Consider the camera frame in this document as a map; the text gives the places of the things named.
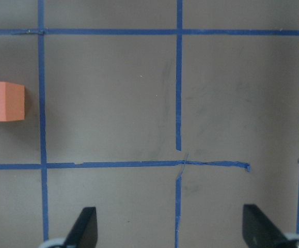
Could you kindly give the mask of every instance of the pink foam block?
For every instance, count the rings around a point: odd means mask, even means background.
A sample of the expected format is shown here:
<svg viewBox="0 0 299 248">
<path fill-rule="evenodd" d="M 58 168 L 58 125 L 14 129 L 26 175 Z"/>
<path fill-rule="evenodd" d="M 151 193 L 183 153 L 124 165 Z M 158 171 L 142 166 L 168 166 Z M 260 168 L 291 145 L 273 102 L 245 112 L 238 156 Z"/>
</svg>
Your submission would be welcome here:
<svg viewBox="0 0 299 248">
<path fill-rule="evenodd" d="M 25 87 L 0 82 L 0 121 L 24 120 Z"/>
</svg>

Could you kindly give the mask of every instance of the gray floor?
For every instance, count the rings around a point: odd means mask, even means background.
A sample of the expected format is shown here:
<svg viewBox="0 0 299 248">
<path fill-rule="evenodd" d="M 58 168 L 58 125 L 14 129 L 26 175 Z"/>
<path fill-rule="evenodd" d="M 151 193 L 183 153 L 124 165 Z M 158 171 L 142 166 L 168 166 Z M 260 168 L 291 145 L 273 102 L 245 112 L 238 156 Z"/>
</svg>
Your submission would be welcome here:
<svg viewBox="0 0 299 248">
<path fill-rule="evenodd" d="M 45 1 L 47 28 L 174 29 L 175 0 Z M 0 29 L 36 28 L 37 1 L 0 0 Z M 299 30 L 299 1 L 184 1 L 187 29 Z M 299 36 L 184 35 L 176 151 L 176 35 L 46 35 L 48 163 L 182 160 L 180 248 L 246 247 L 242 205 L 295 232 Z M 0 164 L 40 164 L 37 36 L 0 36 L 0 81 L 26 87 L 25 121 L 0 123 Z M 85 206 L 98 248 L 174 247 L 176 167 L 48 169 L 50 238 Z M 0 247 L 42 242 L 40 170 L 0 170 Z"/>
</svg>

